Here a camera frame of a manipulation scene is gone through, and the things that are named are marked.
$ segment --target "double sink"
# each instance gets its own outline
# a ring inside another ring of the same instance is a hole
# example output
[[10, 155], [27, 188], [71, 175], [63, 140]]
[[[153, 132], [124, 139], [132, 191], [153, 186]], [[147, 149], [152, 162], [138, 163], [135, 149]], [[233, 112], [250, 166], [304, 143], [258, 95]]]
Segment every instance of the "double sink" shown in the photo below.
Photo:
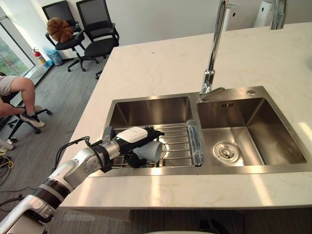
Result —
[[159, 163], [131, 168], [114, 159], [106, 176], [253, 174], [310, 171], [311, 155], [262, 87], [131, 98], [112, 102], [105, 127], [121, 132], [153, 125], [165, 132], [158, 141]]

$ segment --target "chrome faucet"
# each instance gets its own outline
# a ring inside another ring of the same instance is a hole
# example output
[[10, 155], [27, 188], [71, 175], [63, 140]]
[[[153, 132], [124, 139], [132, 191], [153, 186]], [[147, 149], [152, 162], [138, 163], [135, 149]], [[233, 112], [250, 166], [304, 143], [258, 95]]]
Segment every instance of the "chrome faucet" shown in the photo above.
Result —
[[[207, 69], [204, 72], [204, 81], [203, 81], [202, 88], [199, 92], [199, 98], [201, 100], [207, 100], [208, 96], [212, 95], [212, 93], [209, 94], [209, 92], [212, 91], [212, 84], [213, 84], [214, 76], [215, 76], [215, 70], [214, 70], [215, 59], [216, 59], [216, 54], [218, 52], [218, 46], [220, 43], [222, 27], [223, 27], [225, 12], [226, 12], [228, 3], [229, 3], [229, 0], [220, 0], [218, 14], [216, 17], [216, 22], [215, 22], [214, 39], [213, 39], [213, 43], [211, 46], [209, 63], [208, 63]], [[275, 29], [282, 29], [284, 27], [284, 22], [285, 22], [286, 13], [287, 13], [287, 6], [288, 6], [288, 0], [274, 0], [273, 16], [272, 16], [270, 29], [275, 30]], [[222, 92], [223, 90], [224, 88], [220, 87], [216, 89], [213, 93], [217, 94], [219, 92]]]

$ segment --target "countertop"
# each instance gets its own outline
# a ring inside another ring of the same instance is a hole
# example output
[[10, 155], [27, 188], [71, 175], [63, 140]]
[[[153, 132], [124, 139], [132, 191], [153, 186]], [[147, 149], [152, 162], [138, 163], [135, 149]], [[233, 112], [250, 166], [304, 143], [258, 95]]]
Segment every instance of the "countertop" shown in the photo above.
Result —
[[[72, 140], [102, 137], [113, 99], [199, 92], [213, 34], [117, 47]], [[264, 86], [312, 152], [312, 23], [222, 33], [214, 88]], [[68, 148], [61, 163], [84, 143]], [[70, 209], [272, 208], [312, 205], [312, 172], [89, 177]]]

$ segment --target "drain strainer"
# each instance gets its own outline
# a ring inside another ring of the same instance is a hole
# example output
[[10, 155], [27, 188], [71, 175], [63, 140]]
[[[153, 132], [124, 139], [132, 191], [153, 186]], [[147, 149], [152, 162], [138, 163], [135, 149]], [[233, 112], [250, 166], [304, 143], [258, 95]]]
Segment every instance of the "drain strainer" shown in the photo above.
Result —
[[214, 147], [214, 154], [222, 162], [235, 162], [239, 158], [238, 148], [228, 142], [222, 142]]

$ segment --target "gray cup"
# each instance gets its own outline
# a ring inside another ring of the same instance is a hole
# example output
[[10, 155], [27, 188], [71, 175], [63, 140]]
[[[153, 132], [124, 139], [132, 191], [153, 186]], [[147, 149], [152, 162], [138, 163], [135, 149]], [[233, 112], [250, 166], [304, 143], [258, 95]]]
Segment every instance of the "gray cup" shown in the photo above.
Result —
[[151, 162], [159, 162], [162, 152], [162, 143], [159, 141], [151, 141], [140, 148], [135, 148], [133, 152], [140, 159], [144, 158]]

